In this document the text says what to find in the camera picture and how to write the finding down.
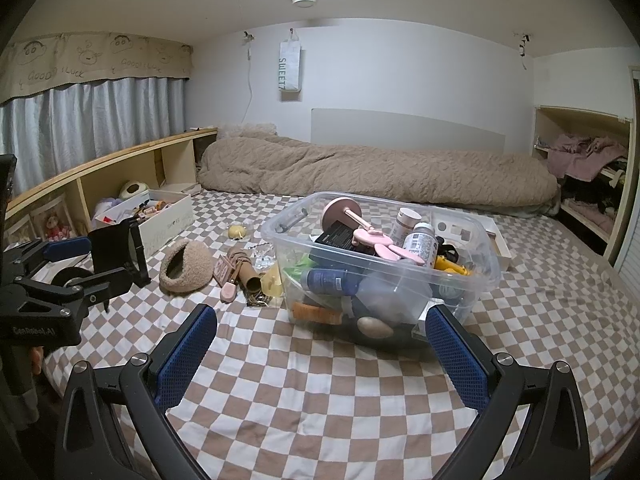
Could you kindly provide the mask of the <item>cardboard tube with rope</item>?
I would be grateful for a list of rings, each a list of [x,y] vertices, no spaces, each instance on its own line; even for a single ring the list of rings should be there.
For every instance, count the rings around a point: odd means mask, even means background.
[[[232,247],[228,251],[228,258],[232,263],[235,277],[243,289],[250,295],[258,294],[262,291],[260,276],[254,269],[252,260],[244,249]]]

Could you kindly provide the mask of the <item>yellow translucent plastic piece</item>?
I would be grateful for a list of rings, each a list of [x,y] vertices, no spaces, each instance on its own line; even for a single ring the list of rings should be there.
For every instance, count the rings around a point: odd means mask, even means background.
[[[273,263],[273,265],[262,274],[260,277],[260,286],[262,286],[262,293],[269,298],[269,303],[272,306],[280,307],[283,298],[283,284],[277,263]]]

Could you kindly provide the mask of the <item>black tape roll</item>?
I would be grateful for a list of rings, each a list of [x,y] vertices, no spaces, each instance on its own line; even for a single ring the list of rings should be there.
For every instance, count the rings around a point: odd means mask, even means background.
[[[52,278],[51,284],[54,286],[68,287],[72,284],[73,280],[83,280],[84,278],[90,278],[93,273],[80,266],[68,266],[62,270],[59,270],[57,274]]]

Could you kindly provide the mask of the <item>framed doll picture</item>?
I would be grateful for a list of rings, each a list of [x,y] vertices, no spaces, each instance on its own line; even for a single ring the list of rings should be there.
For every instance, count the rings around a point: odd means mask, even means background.
[[[29,217],[34,224],[36,234],[48,242],[70,240],[77,236],[73,222],[70,220],[64,194],[32,210]]]

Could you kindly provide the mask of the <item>wooden bedside shelf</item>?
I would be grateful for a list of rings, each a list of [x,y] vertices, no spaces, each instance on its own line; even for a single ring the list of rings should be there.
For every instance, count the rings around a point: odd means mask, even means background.
[[[188,194],[186,191],[196,185],[194,142],[202,140],[208,145],[216,135],[215,128],[174,134],[65,171],[9,202],[6,238],[22,237],[25,226],[35,231],[29,213],[61,194],[65,195],[70,220],[79,236],[96,228],[92,214],[99,201],[118,197],[128,181],[144,182],[149,190]]]

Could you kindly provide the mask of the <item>white cardboard box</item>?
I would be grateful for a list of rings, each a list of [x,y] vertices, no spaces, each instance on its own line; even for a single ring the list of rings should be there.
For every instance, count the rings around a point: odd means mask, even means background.
[[[145,258],[154,256],[186,228],[192,226],[194,213],[189,194],[149,190],[102,210],[96,215],[96,227],[111,226],[138,217]]]

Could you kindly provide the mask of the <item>grey curtain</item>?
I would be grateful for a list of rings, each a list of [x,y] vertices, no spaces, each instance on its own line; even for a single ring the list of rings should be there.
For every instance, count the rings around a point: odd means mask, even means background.
[[[1,105],[1,151],[16,195],[93,159],[186,130],[183,79],[70,84]]]

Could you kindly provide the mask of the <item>red playing card box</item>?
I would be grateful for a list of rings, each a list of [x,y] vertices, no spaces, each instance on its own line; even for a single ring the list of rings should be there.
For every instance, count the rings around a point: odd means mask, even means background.
[[[233,273],[234,265],[227,256],[222,255],[216,259],[213,277],[220,287],[233,280]]]

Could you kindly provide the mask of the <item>small yellow item in bag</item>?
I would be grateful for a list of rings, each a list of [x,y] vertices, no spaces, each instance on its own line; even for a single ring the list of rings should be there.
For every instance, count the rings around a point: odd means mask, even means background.
[[[247,228],[242,224],[232,224],[228,227],[228,237],[230,240],[242,240],[247,236]]]

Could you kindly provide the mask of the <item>clear beaded tiara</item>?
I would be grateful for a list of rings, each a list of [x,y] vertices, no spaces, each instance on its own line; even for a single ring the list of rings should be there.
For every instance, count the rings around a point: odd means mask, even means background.
[[[258,273],[268,271],[277,262],[272,244],[265,240],[248,243],[245,249]]]

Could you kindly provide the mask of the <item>orange rectangular sponge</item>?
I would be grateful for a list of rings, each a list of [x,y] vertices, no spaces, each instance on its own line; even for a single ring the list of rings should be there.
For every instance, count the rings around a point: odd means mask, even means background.
[[[342,324],[343,313],[324,307],[294,302],[292,315],[297,321],[337,326]]]

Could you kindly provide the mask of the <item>beige printed curtain valance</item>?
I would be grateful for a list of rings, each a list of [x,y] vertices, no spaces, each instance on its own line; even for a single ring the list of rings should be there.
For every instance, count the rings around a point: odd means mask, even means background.
[[[188,79],[188,44],[121,32],[58,34],[14,42],[1,55],[1,101],[68,84],[122,78]]]

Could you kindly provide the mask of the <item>brown quilted duvet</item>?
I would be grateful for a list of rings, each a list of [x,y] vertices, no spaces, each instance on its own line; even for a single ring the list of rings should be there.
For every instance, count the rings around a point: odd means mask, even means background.
[[[544,211],[560,192],[556,177],[527,155],[319,145],[259,131],[209,144],[198,182],[230,193],[346,192],[490,211]]]

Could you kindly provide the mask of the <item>green patterned packet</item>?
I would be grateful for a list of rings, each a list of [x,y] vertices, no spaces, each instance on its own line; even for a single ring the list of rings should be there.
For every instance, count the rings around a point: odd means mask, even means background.
[[[318,266],[309,256],[303,256],[296,263],[285,266],[283,269],[284,279],[296,286],[300,286],[303,281],[303,275],[309,270]]]

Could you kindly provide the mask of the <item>yellow item in bin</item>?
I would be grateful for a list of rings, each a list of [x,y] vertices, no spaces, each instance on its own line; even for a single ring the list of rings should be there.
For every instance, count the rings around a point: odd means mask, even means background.
[[[460,266],[460,264],[452,262],[442,255],[436,257],[434,268],[442,272],[455,273],[463,276],[472,275],[472,272],[465,266]]]

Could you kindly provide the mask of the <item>dark blue spray can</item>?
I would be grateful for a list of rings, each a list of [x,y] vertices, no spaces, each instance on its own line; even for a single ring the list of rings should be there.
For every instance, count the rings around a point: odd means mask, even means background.
[[[342,269],[311,268],[303,272],[300,284],[306,292],[335,297],[355,296],[362,276]]]

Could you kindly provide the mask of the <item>beige egg shaped ball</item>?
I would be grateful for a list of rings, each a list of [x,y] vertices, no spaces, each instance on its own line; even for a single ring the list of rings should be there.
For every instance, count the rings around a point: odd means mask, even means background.
[[[357,327],[363,336],[370,339],[387,339],[394,334],[394,330],[389,325],[373,316],[358,318]]]

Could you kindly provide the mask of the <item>white shallow tray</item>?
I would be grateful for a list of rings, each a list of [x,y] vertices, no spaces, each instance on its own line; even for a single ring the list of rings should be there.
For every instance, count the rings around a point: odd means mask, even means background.
[[[469,211],[439,210],[434,212],[433,221],[436,234],[454,246],[460,257],[469,257],[473,250],[478,252],[480,238],[475,234],[477,227],[472,225],[472,221],[477,222],[488,237],[500,269],[503,272],[509,269],[512,252],[493,218]]]

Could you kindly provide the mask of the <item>white pill bottle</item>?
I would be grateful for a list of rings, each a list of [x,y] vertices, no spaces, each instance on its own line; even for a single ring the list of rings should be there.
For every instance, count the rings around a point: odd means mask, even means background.
[[[413,255],[419,256],[426,266],[434,268],[437,259],[438,241],[431,223],[418,222],[406,236],[402,248]]]

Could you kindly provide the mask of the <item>clear plastic storage bin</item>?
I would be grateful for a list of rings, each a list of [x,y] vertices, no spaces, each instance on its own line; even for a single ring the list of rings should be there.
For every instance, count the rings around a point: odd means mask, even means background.
[[[495,289],[501,280],[502,271],[496,255],[491,251],[483,228],[475,221],[475,234],[480,238],[478,252],[469,257],[460,257],[457,249],[436,234],[437,255],[465,266],[472,275],[463,276],[418,266],[412,261],[391,262],[374,256],[360,256],[344,249],[337,255],[352,257],[354,262],[338,268],[362,276],[355,296],[335,297],[316,295],[285,281],[283,269],[309,256],[314,240],[324,231],[321,217],[324,207],[334,198],[352,198],[361,208],[361,217],[375,228],[390,236],[397,211],[408,207],[422,216],[434,228],[433,214],[442,209],[384,200],[384,198],[347,194],[340,192],[318,192],[301,198],[285,208],[262,226],[262,237],[273,246],[283,284],[283,302],[292,322],[315,332],[328,332],[337,337],[350,339],[358,344],[382,347],[414,347],[426,339],[425,318],[430,307],[447,307],[458,321],[464,321],[480,296]],[[294,302],[312,304],[343,313],[342,324],[337,326],[297,321],[293,318]],[[357,320],[373,316],[389,325],[394,334],[387,339],[370,339],[358,330]]]

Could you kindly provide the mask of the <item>black box in bin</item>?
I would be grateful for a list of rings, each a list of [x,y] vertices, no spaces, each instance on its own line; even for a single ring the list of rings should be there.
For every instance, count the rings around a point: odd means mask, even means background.
[[[373,247],[352,244],[354,229],[341,221],[334,221],[324,230],[311,247],[309,258],[320,268],[338,268],[354,262],[354,258],[337,255],[337,249],[344,249],[360,256],[374,256]]]

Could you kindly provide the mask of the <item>pink handheld fan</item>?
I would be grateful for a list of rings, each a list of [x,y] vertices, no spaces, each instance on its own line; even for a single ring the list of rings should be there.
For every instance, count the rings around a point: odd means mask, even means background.
[[[323,209],[322,229],[327,230],[335,222],[341,222],[352,229],[352,244],[374,249],[376,255],[384,260],[398,262],[408,260],[424,266],[425,261],[418,255],[397,246],[381,229],[361,217],[361,208],[352,198],[342,196],[331,200]]]

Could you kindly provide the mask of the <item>grey lidded jar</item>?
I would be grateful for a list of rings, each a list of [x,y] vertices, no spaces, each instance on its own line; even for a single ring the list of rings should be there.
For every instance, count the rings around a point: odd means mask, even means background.
[[[396,246],[402,246],[405,238],[412,232],[413,228],[422,221],[422,216],[415,210],[408,207],[401,207],[396,214],[390,238]]]

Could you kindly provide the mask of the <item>pink clothes pile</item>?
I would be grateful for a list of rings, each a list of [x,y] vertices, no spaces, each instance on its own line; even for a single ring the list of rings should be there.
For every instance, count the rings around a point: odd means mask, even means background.
[[[560,134],[549,148],[547,168],[557,179],[571,177],[590,182],[607,164],[626,156],[626,146],[608,136]]]

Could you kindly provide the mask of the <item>wooden closet shelf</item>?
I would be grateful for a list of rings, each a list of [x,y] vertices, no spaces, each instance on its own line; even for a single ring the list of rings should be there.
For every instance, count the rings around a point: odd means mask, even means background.
[[[613,263],[638,182],[634,121],[595,110],[537,107],[533,155],[559,182],[560,221]]]

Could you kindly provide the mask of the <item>grey headboard panel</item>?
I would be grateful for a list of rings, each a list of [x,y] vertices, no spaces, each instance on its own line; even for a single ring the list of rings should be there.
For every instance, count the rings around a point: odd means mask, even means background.
[[[310,142],[392,150],[504,153],[503,134],[434,118],[374,110],[311,110]]]

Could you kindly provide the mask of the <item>white hanging sweet bag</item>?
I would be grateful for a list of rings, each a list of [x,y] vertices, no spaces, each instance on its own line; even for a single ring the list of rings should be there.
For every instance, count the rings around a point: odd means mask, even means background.
[[[302,44],[294,29],[288,32],[288,39],[279,46],[278,88],[281,92],[298,93],[302,88]]]

